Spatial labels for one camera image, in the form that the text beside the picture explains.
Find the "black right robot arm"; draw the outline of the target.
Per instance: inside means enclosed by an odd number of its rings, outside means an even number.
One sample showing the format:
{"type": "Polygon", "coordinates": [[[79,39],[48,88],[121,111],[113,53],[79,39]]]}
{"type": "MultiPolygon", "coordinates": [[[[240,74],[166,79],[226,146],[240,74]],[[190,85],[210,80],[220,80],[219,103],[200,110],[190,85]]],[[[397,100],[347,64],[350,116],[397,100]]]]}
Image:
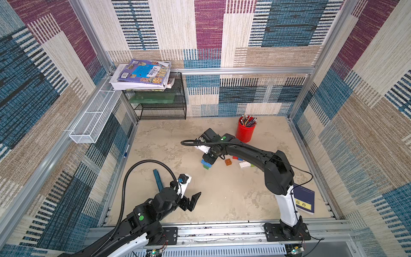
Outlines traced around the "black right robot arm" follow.
{"type": "Polygon", "coordinates": [[[183,140],[183,146],[194,146],[203,152],[203,160],[213,165],[222,156],[239,157],[254,165],[264,173],[265,187],[275,195],[280,211],[278,223],[265,223],[267,241],[309,241],[306,223],[296,209],[294,198],[294,166],[285,153],[264,151],[248,145],[231,134],[220,136],[212,129],[206,130],[199,138],[183,140]]]}

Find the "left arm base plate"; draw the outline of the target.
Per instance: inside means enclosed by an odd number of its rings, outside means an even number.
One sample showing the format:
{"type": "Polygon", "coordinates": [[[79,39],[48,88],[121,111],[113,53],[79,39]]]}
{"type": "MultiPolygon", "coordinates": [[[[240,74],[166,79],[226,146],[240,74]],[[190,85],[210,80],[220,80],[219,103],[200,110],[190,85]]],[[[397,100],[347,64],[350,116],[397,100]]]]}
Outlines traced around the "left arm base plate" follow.
{"type": "Polygon", "coordinates": [[[163,227],[162,229],[154,230],[153,233],[148,233],[147,246],[163,246],[177,245],[178,228],[177,227],[163,227]]]}

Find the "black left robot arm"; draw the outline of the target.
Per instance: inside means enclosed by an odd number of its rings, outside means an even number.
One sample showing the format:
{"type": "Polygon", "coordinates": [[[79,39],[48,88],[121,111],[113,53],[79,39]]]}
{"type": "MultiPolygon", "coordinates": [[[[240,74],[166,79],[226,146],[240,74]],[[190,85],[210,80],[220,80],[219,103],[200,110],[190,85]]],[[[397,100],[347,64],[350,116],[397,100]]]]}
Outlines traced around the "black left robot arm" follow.
{"type": "Polygon", "coordinates": [[[74,254],[62,253],[61,257],[120,257],[138,246],[160,243],[164,230],[161,220],[177,208],[193,211],[201,193],[191,198],[185,197],[184,187],[191,181],[190,176],[182,174],[180,182],[173,171],[164,163],[156,160],[142,160],[135,163],[127,171],[123,186],[121,210],[115,227],[102,238],[74,254]],[[130,173],[145,163],[159,164],[171,175],[173,181],[169,187],[163,188],[155,197],[137,205],[134,210],[124,216],[126,183],[130,173]]]}

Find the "light blue lego brick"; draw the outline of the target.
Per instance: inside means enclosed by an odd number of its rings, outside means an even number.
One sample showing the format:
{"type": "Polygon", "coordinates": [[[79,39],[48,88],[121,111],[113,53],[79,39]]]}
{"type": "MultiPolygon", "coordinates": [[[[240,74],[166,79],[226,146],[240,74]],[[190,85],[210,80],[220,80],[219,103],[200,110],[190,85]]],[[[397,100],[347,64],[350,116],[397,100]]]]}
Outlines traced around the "light blue lego brick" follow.
{"type": "Polygon", "coordinates": [[[201,163],[203,164],[204,167],[207,167],[208,169],[211,168],[211,164],[209,164],[208,162],[201,160],[201,163]]]}

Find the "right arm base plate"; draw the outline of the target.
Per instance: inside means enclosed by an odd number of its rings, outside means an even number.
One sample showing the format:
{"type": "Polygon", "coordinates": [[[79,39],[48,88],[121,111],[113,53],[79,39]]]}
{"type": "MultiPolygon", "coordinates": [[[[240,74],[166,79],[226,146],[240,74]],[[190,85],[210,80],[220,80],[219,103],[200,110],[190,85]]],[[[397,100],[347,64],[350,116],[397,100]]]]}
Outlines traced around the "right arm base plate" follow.
{"type": "Polygon", "coordinates": [[[311,240],[305,223],[298,223],[294,227],[282,223],[265,223],[263,229],[268,242],[311,240]]]}

